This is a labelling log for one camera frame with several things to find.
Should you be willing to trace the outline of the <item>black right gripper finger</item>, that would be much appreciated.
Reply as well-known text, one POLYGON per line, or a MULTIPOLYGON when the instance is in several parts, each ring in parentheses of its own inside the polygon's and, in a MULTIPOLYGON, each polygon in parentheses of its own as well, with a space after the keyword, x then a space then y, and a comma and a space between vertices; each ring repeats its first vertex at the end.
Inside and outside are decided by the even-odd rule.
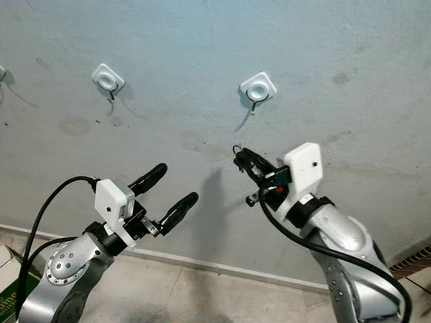
POLYGON ((271 163, 265 159, 245 159, 245 173, 256 185, 264 184, 265 176, 271 173, 271 163))
POLYGON ((240 149, 239 169, 249 176, 265 176, 274 172, 276 167, 255 151, 240 149))

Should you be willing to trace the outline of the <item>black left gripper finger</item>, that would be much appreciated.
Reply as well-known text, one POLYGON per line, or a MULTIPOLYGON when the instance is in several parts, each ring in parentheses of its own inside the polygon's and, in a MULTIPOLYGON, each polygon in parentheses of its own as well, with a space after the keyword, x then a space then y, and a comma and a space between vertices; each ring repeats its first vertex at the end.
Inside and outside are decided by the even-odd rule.
POLYGON ((140 176, 136 181, 133 181, 132 184, 130 184, 130 190, 135 196, 141 196, 141 194, 151 190, 151 188, 166 175, 167 170, 168 166, 165 163, 157 164, 157 166, 149 170, 149 172, 140 176))
POLYGON ((171 207, 160 221, 160 234, 169 234, 170 231, 185 218, 185 215, 187 215, 191 207, 193 207, 197 201, 197 192, 191 192, 179 200, 175 206, 171 207))

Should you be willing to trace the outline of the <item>keyring with black loop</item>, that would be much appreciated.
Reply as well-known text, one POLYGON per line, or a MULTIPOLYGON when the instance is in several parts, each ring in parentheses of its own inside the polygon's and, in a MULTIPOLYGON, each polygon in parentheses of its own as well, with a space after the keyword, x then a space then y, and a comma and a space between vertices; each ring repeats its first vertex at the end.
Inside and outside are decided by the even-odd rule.
POLYGON ((245 156, 243 154, 244 148, 240 144, 233 145, 232 151, 234 154, 233 163, 238 167, 240 172, 245 172, 245 156))

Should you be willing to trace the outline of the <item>green and white cardboard box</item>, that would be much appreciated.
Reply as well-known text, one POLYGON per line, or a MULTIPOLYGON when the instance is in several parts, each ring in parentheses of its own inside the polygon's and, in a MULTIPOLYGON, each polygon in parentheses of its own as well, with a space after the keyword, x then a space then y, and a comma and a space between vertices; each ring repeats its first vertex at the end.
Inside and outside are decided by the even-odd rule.
POLYGON ((18 304, 18 278, 22 257, 7 245, 0 247, 0 323, 18 323, 15 316, 18 304))

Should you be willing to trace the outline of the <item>dark red tile trim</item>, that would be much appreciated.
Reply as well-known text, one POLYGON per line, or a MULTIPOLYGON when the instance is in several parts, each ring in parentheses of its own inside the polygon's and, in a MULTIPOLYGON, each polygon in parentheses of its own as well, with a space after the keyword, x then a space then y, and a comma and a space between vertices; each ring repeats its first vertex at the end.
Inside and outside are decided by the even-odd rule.
POLYGON ((412 276, 429 267, 431 267, 431 245, 419 249, 416 253, 397 262, 397 264, 392 264, 389 270, 394 277, 400 279, 412 276))

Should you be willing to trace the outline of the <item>white adhesive wall hook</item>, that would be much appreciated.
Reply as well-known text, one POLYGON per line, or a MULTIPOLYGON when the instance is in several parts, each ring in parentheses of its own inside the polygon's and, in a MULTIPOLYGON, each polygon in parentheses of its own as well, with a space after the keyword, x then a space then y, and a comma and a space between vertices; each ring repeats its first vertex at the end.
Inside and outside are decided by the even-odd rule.
POLYGON ((101 89, 108 92, 107 100, 110 104, 116 102, 116 95, 125 86, 125 80, 116 71, 101 63, 90 75, 90 79, 101 89))
POLYGON ((252 102, 252 107, 250 107, 251 116, 255 116, 256 109, 259 104, 262 104, 262 102, 265 102, 268 99, 274 98, 278 93, 276 85, 264 71, 260 71, 249 79, 243 81, 239 85, 239 90, 241 94, 246 96, 246 98, 252 102))

